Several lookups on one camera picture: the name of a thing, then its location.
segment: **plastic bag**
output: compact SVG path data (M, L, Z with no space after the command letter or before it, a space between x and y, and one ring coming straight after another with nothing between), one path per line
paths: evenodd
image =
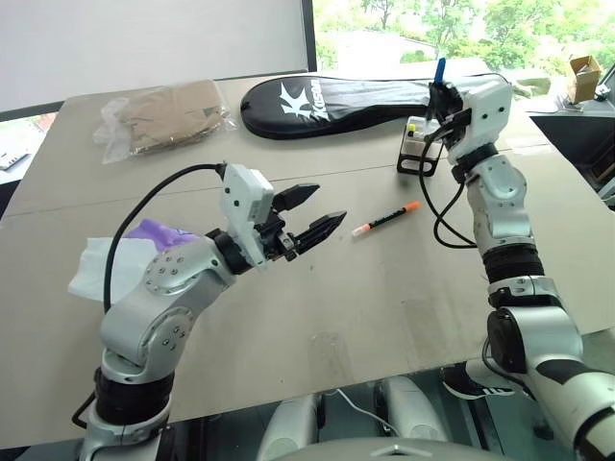
M107 144L103 163L193 144L216 131L236 128L213 80L113 99L101 115L104 124L93 139Z

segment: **white wall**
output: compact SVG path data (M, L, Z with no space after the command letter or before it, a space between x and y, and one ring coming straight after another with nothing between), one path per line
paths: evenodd
M307 67L301 0L0 0L0 111Z

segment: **purple glove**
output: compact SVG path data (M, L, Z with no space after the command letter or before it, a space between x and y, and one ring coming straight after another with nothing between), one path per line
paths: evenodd
M127 238L147 238L154 242L159 253L167 248L177 247L200 238L186 230L168 228L151 219L144 219L136 228L126 234Z

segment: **white cable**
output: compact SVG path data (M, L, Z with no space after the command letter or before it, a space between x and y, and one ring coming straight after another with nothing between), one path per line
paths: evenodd
M350 400L350 398L344 394L344 391L342 391L341 389L335 389L335 392L337 392L340 396L342 396L344 398L344 400L346 402L348 402L348 404L355 409L356 411L358 411L359 413L362 413L364 415L369 416L370 418L375 419L376 421L378 421L379 423L381 423L382 425L384 425L385 427L388 427L389 429L391 429L396 436L401 437L400 435L400 431L397 430L397 427L395 427L394 425L390 425L388 422L386 422L384 419L376 416L374 413L370 413L367 410L363 410L362 408L359 408L358 406L356 406L352 400Z

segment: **orange marker cap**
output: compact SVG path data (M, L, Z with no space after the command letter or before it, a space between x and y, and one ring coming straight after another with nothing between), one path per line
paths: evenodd
M413 211L414 209L417 209L420 206L421 206L420 202L414 201L414 202L410 202L409 204L404 205L404 209L406 210L407 213L410 213L411 211Z

